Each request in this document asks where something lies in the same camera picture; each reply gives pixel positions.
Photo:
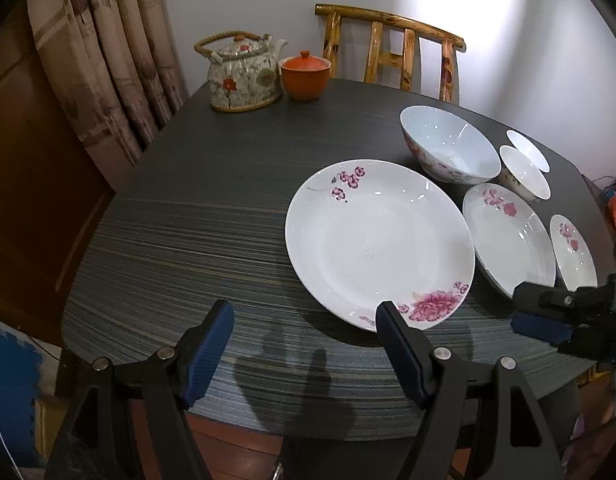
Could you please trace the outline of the orange lidded cup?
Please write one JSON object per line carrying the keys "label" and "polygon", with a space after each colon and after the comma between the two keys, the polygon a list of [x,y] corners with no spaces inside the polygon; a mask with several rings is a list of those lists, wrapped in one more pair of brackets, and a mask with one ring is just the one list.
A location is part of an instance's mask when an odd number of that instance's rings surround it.
{"label": "orange lidded cup", "polygon": [[280,62],[282,84],[291,99],[308,102],[319,99],[330,79],[332,63],[301,50]]}

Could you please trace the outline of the small white floral plate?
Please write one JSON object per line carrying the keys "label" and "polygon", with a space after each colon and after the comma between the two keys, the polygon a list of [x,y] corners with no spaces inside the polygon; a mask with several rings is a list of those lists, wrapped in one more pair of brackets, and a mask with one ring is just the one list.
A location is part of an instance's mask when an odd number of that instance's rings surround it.
{"label": "small white floral plate", "polygon": [[550,220],[550,237],[565,287],[576,292],[581,287],[598,286],[590,249],[573,222],[562,214],[554,214]]}

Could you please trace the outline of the medium white floral bowl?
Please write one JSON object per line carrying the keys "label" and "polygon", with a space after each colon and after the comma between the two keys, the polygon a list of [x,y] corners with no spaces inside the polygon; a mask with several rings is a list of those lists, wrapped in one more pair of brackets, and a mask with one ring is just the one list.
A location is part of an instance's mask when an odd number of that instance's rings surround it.
{"label": "medium white floral bowl", "polygon": [[498,181],[526,202],[550,200],[551,189],[543,173],[517,148],[499,148],[501,172]]}

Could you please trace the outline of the beige patterned curtain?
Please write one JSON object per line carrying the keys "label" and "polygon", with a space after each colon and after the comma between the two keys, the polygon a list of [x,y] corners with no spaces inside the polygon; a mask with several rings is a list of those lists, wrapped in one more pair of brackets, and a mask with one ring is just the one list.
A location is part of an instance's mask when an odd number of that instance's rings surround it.
{"label": "beige patterned curtain", "polygon": [[42,67],[107,177],[132,168],[188,97],[162,0],[26,0]]}

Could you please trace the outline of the floral ceramic teapot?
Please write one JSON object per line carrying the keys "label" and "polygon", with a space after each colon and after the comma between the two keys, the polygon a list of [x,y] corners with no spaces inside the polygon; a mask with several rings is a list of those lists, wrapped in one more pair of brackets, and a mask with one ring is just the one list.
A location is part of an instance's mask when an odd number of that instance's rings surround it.
{"label": "floral ceramic teapot", "polygon": [[229,30],[198,40],[194,51],[209,60],[207,84],[214,110],[242,113],[282,96],[281,54],[287,41],[269,34]]}

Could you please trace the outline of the brown wooden door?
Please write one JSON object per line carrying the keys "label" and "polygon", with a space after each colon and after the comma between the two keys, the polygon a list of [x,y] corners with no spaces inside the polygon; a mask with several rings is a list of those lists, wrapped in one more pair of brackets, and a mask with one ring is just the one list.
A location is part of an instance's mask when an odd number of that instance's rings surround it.
{"label": "brown wooden door", "polygon": [[113,191],[43,70],[24,0],[0,27],[0,321],[62,344],[80,259]]}

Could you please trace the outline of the large white floral plate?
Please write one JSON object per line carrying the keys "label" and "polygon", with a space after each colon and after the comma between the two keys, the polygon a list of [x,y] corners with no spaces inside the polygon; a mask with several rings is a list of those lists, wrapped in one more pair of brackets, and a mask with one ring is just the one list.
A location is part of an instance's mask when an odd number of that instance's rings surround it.
{"label": "large white floral plate", "polygon": [[459,208],[429,178],[394,162],[345,160],[317,171],[288,205],[284,235],[310,295],[369,332],[384,301],[410,327],[444,322],[474,278],[473,242]]}

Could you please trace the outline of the medium white floral plate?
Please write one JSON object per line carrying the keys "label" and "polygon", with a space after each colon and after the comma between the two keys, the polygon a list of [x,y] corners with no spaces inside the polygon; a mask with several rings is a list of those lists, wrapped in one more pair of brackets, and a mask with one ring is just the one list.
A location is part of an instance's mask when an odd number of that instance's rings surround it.
{"label": "medium white floral plate", "polygon": [[474,185],[463,197],[462,214],[479,265],[499,292],[511,298],[522,283],[555,284],[550,236],[520,196],[498,184]]}

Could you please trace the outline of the small red patterned bowl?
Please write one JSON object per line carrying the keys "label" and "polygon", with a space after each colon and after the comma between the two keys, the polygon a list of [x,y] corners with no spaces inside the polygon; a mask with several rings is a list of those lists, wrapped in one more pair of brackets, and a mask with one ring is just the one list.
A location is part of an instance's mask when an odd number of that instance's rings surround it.
{"label": "small red patterned bowl", "polygon": [[524,134],[513,129],[506,130],[506,136],[517,151],[520,151],[534,166],[544,174],[550,171],[550,165],[543,152]]}

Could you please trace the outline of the large white floral bowl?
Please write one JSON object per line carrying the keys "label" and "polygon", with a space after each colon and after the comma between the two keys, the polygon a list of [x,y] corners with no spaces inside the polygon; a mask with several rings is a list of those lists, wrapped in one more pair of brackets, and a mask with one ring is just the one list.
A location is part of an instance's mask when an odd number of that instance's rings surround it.
{"label": "large white floral bowl", "polygon": [[467,120],[426,105],[404,108],[399,120],[409,151],[435,180],[474,185],[500,174],[498,152]]}

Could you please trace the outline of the blue foam mat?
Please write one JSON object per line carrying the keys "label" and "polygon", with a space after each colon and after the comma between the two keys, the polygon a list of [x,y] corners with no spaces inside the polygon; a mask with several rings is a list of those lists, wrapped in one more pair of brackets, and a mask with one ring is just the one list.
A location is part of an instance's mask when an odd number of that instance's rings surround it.
{"label": "blue foam mat", "polygon": [[35,402],[42,357],[28,342],[0,330],[0,450],[20,467],[35,467]]}

